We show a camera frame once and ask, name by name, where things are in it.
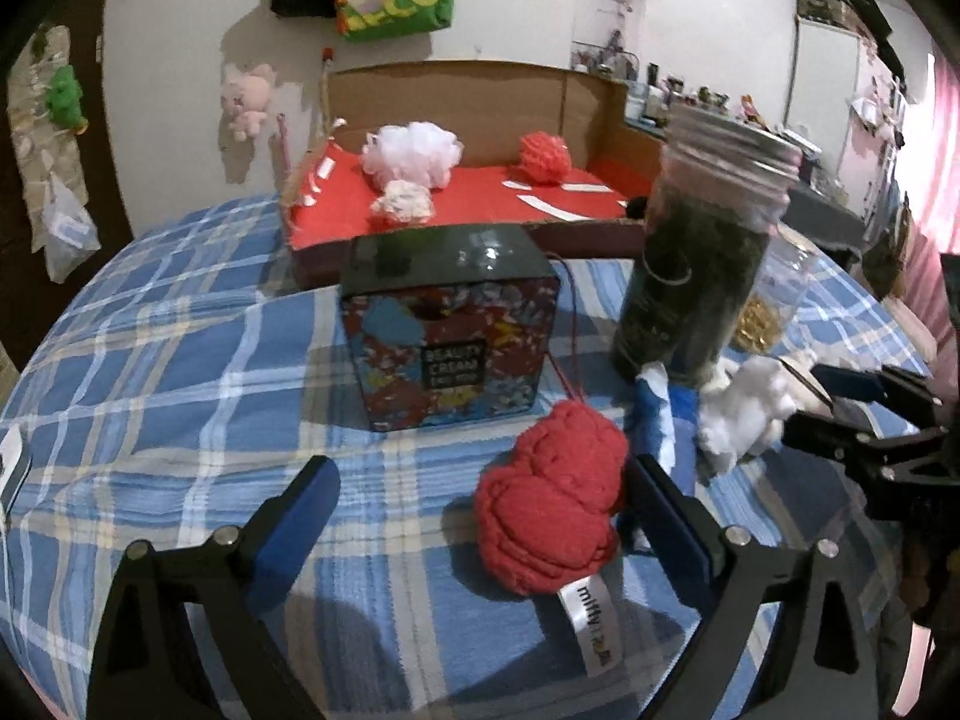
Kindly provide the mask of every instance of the blue plaid blanket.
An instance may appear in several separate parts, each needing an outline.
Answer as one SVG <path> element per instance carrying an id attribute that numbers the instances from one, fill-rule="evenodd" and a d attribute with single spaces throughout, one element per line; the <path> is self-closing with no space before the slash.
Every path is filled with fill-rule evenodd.
<path id="1" fill-rule="evenodd" d="M 573 264 L 589 401 L 622 421 L 632 391 L 608 364 L 625 262 Z M 555 337 L 569 365 L 569 285 Z M 531 413 L 390 435 L 368 432 L 337 319 L 337 290 L 300 293 L 275 199 L 229 202 L 131 244 L 80 293 L 27 366 L 0 433 L 18 424 L 34 467 L 13 507 L 3 635 L 71 718 L 110 579 L 136 538 L 194 545 L 243 524 L 325 453 L 340 504 L 287 602 L 267 619 L 318 706 L 335 718 L 634 720 L 694 630 L 654 557 L 604 570 L 624 662 L 588 680 L 555 598 L 520 600 L 480 563 L 470 495 L 488 464 L 563 398 L 547 367 Z M 819 264 L 785 345 L 843 348 L 919 370 L 891 317 Z M 902 431 L 875 413 L 883 432 Z M 896 584 L 899 535 L 862 514 L 837 466 L 770 452 L 698 485 L 723 524 L 761 541 L 838 541 L 871 625 Z M 736 715 L 770 635 L 761 615 L 718 717 Z M 195 620 L 200 648 L 210 645 Z M 209 666 L 242 716 L 222 665 Z"/>

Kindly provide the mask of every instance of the fabric tag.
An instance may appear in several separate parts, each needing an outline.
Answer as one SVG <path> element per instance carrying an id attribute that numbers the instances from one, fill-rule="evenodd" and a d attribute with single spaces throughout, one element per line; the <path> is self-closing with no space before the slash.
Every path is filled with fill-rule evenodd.
<path id="1" fill-rule="evenodd" d="M 75 220 L 66 214 L 55 213 L 50 234 L 74 248 L 85 248 L 86 237 L 90 234 L 90 225 Z"/>
<path id="2" fill-rule="evenodd" d="M 587 676 L 599 677 L 623 661 L 616 608 L 600 575 L 572 581 L 557 595 L 577 635 Z"/>
<path id="3" fill-rule="evenodd" d="M 613 191 L 605 184 L 564 184 L 565 191 Z"/>

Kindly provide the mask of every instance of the miffy label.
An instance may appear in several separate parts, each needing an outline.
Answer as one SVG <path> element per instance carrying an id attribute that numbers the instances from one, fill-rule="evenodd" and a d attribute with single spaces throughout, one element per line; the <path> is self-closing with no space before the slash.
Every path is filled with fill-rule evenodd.
<path id="1" fill-rule="evenodd" d="M 599 677 L 623 661 L 620 623 L 607 585 L 599 574 L 572 581 L 557 593 L 577 635 L 589 678 Z"/>

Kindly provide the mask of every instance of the red string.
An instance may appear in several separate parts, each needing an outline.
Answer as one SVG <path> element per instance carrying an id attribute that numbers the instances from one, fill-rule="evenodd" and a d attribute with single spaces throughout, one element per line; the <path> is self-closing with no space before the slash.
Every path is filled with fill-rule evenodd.
<path id="1" fill-rule="evenodd" d="M 557 365 L 557 360 L 554 358 L 553 352 L 550 351 L 549 347 L 547 348 L 546 355 L 550 358 L 550 362 L 557 372 L 557 378 L 560 379 L 560 384 L 563 385 L 570 400 L 579 400 L 583 403 L 586 400 L 586 395 L 582 387 L 583 380 L 580 377 L 580 367 L 577 362 L 577 287 L 576 281 L 573 278 L 573 269 L 570 268 L 568 261 L 558 254 L 546 252 L 546 256 L 551 260 L 556 260 L 563 266 L 563 269 L 566 270 L 566 277 L 570 282 L 570 300 L 573 304 L 573 314 L 570 317 L 570 367 L 573 372 L 573 384 L 570 383 L 563 373 L 563 370 Z"/>

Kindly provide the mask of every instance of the cardboard box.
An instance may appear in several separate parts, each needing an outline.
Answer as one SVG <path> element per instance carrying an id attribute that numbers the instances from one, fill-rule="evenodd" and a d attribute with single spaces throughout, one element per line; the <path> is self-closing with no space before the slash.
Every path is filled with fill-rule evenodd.
<path id="1" fill-rule="evenodd" d="M 433 224 L 522 223 L 542 250 L 563 257 L 634 256 L 643 225 L 623 218 L 622 201 L 650 193 L 661 142 L 625 124 L 626 95 L 627 87 L 616 81 L 511 62 L 418 62 L 333 74 L 330 107 L 347 125 L 336 131 L 335 143 L 309 153 L 281 201 L 298 284 L 336 283 L 349 240 L 368 233 L 368 206 L 377 196 L 356 156 L 368 133 L 413 121 L 435 122 L 464 144 L 451 187 L 435 192 Z M 523 180 L 514 167 L 520 138 L 536 130 L 565 138 L 575 169 L 571 183 L 612 190 L 604 196 L 534 187 L 540 199 L 553 193 L 551 206 L 582 220 L 558 220 L 503 188 L 503 180 Z M 322 170 L 325 161 L 338 167 Z M 342 183 L 347 180 L 352 189 Z M 464 184 L 484 186 L 481 200 L 456 199 L 456 187 Z M 299 200 L 311 185 L 323 192 L 307 207 Z"/>

